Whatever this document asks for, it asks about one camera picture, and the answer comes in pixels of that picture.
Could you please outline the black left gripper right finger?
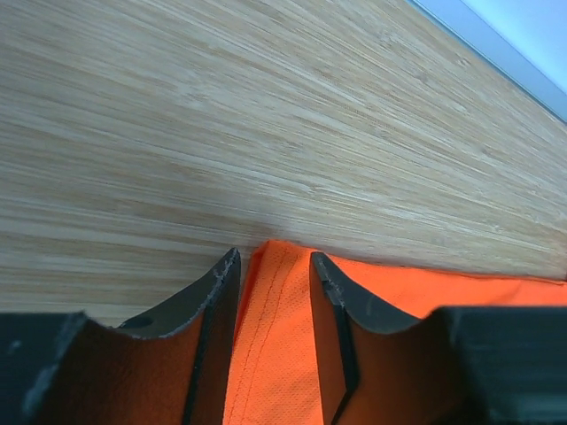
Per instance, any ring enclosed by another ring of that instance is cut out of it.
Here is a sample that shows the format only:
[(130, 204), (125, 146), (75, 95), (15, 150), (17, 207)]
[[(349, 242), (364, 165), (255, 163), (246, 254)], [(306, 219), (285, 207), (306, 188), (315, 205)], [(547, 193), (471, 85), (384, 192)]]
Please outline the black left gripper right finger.
[(421, 319), (320, 252), (309, 282), (325, 423), (565, 423), (564, 308), (450, 305)]

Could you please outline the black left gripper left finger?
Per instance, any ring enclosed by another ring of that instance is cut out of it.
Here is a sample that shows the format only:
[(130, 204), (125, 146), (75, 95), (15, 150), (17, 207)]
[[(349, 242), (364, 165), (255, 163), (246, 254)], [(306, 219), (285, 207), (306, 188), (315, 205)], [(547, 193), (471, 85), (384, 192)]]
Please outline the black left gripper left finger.
[(4, 424), (219, 424), (241, 287), (228, 251), (113, 328), (86, 313), (3, 313)]

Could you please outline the orange t shirt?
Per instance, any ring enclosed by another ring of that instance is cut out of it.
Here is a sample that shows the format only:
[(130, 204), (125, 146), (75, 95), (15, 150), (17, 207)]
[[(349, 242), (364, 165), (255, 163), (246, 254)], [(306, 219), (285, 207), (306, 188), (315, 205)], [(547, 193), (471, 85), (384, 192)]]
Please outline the orange t shirt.
[[(312, 249), (268, 240), (251, 256), (235, 326), (223, 421), (321, 424), (309, 289)], [(365, 289), (416, 317), (440, 305), (565, 305), (564, 281), (334, 263)]]

